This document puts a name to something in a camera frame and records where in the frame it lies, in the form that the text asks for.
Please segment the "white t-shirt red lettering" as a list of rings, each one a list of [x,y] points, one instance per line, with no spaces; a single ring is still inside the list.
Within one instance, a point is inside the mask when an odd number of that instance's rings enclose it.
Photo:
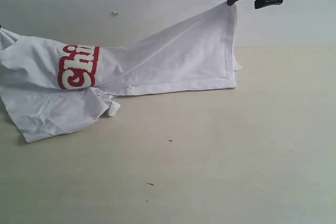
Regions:
[[[236,6],[222,3],[128,48],[1,29],[1,100],[32,143],[114,116],[115,97],[234,89],[236,26]]]

